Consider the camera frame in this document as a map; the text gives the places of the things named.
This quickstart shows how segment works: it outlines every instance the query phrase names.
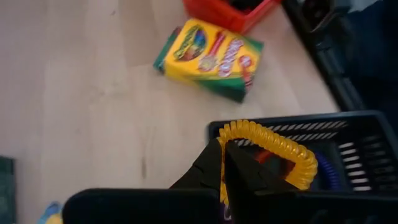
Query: yellow crayon box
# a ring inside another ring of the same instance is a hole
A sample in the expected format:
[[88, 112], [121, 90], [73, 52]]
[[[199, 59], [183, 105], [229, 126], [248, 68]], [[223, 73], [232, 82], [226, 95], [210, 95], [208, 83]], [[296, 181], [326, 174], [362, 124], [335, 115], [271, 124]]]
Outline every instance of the yellow crayon box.
[[154, 67], [170, 78], [242, 102], [263, 47], [262, 42], [190, 19], [173, 31]]

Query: black plastic basket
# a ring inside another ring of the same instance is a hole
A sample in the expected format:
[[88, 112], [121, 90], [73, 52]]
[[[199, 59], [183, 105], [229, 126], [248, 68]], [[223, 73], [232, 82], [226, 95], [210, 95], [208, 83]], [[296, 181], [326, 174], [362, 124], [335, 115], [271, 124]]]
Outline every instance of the black plastic basket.
[[[398, 192], [398, 144], [389, 123], [378, 111], [249, 120], [310, 150], [322, 149], [330, 155], [338, 155], [337, 162], [335, 159], [337, 171], [343, 175], [349, 190], [378, 194]], [[209, 139], [218, 137], [218, 130], [229, 122], [210, 123]], [[235, 141], [244, 149], [258, 147], [245, 139]]]

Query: wooden floor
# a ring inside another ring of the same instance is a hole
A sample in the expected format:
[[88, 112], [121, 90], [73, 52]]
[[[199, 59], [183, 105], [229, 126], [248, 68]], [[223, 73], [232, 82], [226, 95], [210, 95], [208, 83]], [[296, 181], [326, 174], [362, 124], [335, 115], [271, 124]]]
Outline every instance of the wooden floor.
[[249, 34], [266, 42], [243, 104], [151, 66], [181, 0], [0, 0], [0, 154], [17, 160], [18, 223], [90, 187], [168, 187], [218, 119], [336, 106], [281, 7]]

